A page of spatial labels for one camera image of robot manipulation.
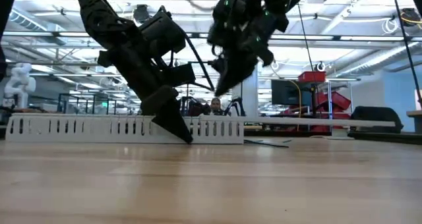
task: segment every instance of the desk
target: desk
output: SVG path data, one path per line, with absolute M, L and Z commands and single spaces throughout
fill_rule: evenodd
M 287 144 L 2 142 L 0 223 L 422 223 L 421 146 Z
M 416 133 L 422 134 L 422 111 L 408 111 L 407 115 L 415 120 Z

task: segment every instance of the ceiling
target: ceiling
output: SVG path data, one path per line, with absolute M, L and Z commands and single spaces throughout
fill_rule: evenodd
M 164 5 L 172 13 L 173 19 L 186 32 L 207 33 L 212 21 L 213 7 L 217 0 L 191 0 L 196 5 L 205 9 L 197 9 L 186 0 L 108 0 L 114 10 L 123 17 L 132 19 L 132 11 L 138 4 L 148 5 L 151 13 L 157 11 Z M 400 8 L 413 8 L 413 0 L 399 0 Z M 83 32 L 84 26 L 79 15 L 79 4 L 76 0 L 16 0 L 14 13 L 24 16 L 26 20 L 42 26 L 47 31 Z M 394 0 L 302 0 L 300 11 L 303 19 L 303 27 L 306 35 L 330 35 L 330 36 L 401 36 L 401 31 L 396 26 L 397 21 L 388 22 L 395 14 Z M 300 21 L 299 8 L 294 7 L 288 12 L 290 20 L 285 35 L 303 35 L 303 27 Z M 421 27 L 407 27 L 406 33 L 409 36 L 420 36 Z M 19 21 L 9 19 L 7 32 L 29 31 Z M 76 83 L 79 90 L 108 90 L 110 94 L 120 94 L 116 91 L 128 90 L 125 81 L 111 81 L 106 77 L 86 77 L 80 74 L 119 74 L 115 68 L 104 69 L 96 67 L 98 51 L 101 47 L 87 37 L 66 37 L 60 38 L 64 45 L 57 45 L 57 42 L 48 41 L 42 37 L 28 36 L 5 36 L 2 46 L 6 48 L 6 54 L 10 61 L 31 61 L 37 65 L 34 72 L 48 72 L 64 74 L 59 79 L 66 82 L 74 90 Z M 203 61 L 213 60 L 215 56 L 211 53 L 211 47 L 205 39 L 192 39 Z M 327 67 L 327 74 L 334 77 L 339 70 L 347 69 L 352 63 L 374 57 L 376 53 L 388 52 L 402 45 L 397 40 L 394 42 L 386 40 L 368 41 L 309 41 L 309 53 L 312 62 L 322 61 Z M 273 69 L 280 76 L 297 76 L 306 70 L 310 70 L 309 55 L 306 44 L 300 38 L 292 40 L 270 40 L 270 50 L 275 55 L 277 64 Z M 197 61 L 189 47 L 175 55 L 179 62 Z M 170 54 L 164 56 L 165 61 L 170 60 Z M 89 67 L 81 68 L 81 63 L 87 63 Z M 211 67 L 206 66 L 212 76 L 214 84 L 217 83 L 218 73 Z M 263 68 L 259 72 L 260 89 L 269 89 L 269 76 L 275 76 L 270 67 Z M 199 65 L 194 65 L 197 75 L 202 75 Z M 346 75 L 347 77 L 358 77 L 358 74 Z M 201 84 L 206 84 L 205 79 L 198 79 Z M 178 88 L 184 94 L 187 87 Z M 190 95 L 205 100 L 211 100 L 212 93 L 201 88 L 190 86 Z M 265 96 L 270 91 L 265 90 L 259 95 L 261 104 L 268 103 L 270 98 Z M 230 100 L 230 95 L 223 97 L 224 101 Z

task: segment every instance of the computer monitor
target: computer monitor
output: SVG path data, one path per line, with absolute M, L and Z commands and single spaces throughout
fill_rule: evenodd
M 302 106 L 312 105 L 312 92 L 309 83 L 295 82 L 301 90 Z M 273 105 L 299 105 L 299 90 L 293 82 L 287 80 L 272 80 Z

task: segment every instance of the white robot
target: white robot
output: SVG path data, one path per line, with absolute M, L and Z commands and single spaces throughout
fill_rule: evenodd
M 5 95 L 3 98 L 4 107 L 16 107 L 24 109 L 28 107 L 28 93 L 36 89 L 35 78 L 29 76 L 32 70 L 30 63 L 18 63 L 11 70 L 11 79 L 6 83 Z

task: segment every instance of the white cable tray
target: white cable tray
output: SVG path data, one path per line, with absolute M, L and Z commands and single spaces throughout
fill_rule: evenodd
M 58 115 L 15 113 L 6 131 L 8 142 L 81 142 L 182 144 L 153 123 L 150 116 Z M 194 144 L 242 144 L 243 122 L 221 116 L 185 117 Z

